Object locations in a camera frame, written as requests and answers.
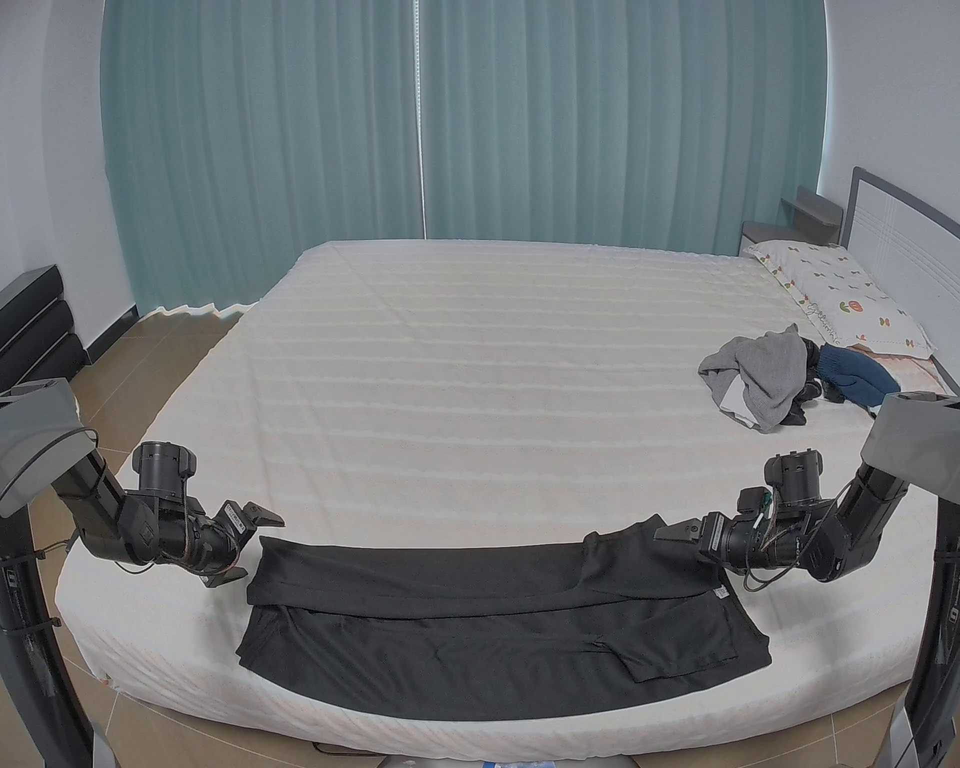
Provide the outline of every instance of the headboard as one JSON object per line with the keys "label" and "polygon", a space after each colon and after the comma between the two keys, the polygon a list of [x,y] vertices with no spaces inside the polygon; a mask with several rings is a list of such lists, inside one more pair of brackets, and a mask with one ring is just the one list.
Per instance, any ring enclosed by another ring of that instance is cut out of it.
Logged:
{"label": "headboard", "polygon": [[924,327],[948,384],[960,380],[960,224],[889,181],[853,169],[840,245]]}

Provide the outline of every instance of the bed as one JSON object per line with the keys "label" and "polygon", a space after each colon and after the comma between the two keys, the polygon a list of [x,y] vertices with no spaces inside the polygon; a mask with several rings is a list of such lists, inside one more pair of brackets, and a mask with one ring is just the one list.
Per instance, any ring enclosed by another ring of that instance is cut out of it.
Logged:
{"label": "bed", "polygon": [[[844,241],[853,251],[885,238],[896,262],[897,206],[917,207],[865,179],[854,179]],[[960,263],[960,230],[937,240],[942,224],[920,214],[926,224],[911,224],[903,240],[922,246],[911,254],[922,259],[940,243],[948,250],[937,263]],[[865,226],[870,217],[886,229]],[[956,306],[944,300],[927,318],[908,307],[948,357],[956,342],[940,323]],[[697,376],[731,336],[792,323],[823,341],[753,259],[328,243],[306,252],[206,356],[146,438],[196,452],[189,490],[211,513],[225,498],[256,500],[286,519],[271,535],[306,543],[526,544],[579,540],[653,513],[668,523],[731,513],[739,489],[761,484],[778,452],[818,448],[825,494],[859,464],[871,426],[861,409],[818,400],[806,426],[763,435],[722,415]],[[136,487],[129,466],[119,479]],[[94,674],[189,714],[386,754],[642,754],[785,728],[906,680],[934,523],[935,499],[912,489],[869,567],[829,585],[792,572],[760,594],[739,589],[771,638],[770,666],[677,699],[557,719],[398,720],[291,693],[234,656],[251,610],[246,582],[206,589],[177,568],[128,576],[78,546],[57,605]],[[259,554],[254,540],[240,564],[254,573]]]}

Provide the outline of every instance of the tiled floor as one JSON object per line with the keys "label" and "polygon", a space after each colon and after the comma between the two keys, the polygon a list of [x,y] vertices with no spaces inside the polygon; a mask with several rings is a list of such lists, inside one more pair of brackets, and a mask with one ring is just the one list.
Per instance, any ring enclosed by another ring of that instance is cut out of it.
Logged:
{"label": "tiled floor", "polygon": [[[101,450],[119,469],[167,398],[206,353],[232,327],[237,316],[154,315],[141,321],[72,382],[84,422],[100,433]],[[52,491],[31,508],[37,547],[67,538],[72,520]],[[40,563],[47,601],[53,594],[63,551]],[[311,744],[274,733],[251,731],[150,707],[117,695],[87,671],[67,628],[58,629],[81,701],[90,717],[107,729],[110,744],[125,768],[374,768],[375,757],[334,757]],[[902,686],[855,707],[786,731],[704,749],[637,756],[641,768],[826,768],[836,762],[869,766]],[[0,687],[0,745],[6,768],[35,768],[39,755]],[[944,765],[960,766],[957,754]]]}

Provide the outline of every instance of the white wall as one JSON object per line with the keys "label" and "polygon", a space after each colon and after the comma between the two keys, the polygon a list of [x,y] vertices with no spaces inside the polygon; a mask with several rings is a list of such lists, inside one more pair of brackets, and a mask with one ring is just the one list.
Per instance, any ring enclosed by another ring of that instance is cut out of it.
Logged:
{"label": "white wall", "polygon": [[960,2],[827,0],[827,36],[820,193],[860,165],[960,221]]}
{"label": "white wall", "polygon": [[133,306],[100,123],[103,0],[0,0],[0,286],[57,264],[88,346]]}

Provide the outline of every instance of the teal curtain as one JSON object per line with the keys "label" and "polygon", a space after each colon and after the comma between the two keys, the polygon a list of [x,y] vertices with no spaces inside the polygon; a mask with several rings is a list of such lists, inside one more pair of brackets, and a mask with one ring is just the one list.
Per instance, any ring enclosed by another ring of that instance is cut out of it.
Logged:
{"label": "teal curtain", "polygon": [[256,301],[326,240],[422,237],[411,0],[107,0],[101,99],[141,312]]}
{"label": "teal curtain", "polygon": [[737,252],[816,188],[823,0],[420,0],[429,237]]}

